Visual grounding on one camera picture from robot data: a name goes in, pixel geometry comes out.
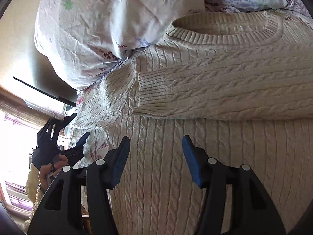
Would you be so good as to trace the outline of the person's left hand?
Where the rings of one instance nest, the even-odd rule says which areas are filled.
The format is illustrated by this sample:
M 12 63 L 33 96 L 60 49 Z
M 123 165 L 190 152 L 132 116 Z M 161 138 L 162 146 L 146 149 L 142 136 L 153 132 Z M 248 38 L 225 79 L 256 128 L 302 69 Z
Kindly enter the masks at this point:
M 62 170 L 64 166 L 68 165 L 68 159 L 66 156 L 60 154 L 59 155 L 59 161 L 56 162 L 54 165 L 49 163 L 48 165 L 42 165 L 40 170 L 39 170 L 39 185 L 40 188 L 43 192 L 45 192 L 48 187 L 49 187 L 49 182 L 48 180 L 50 179 L 49 177 L 57 176 L 59 172 Z

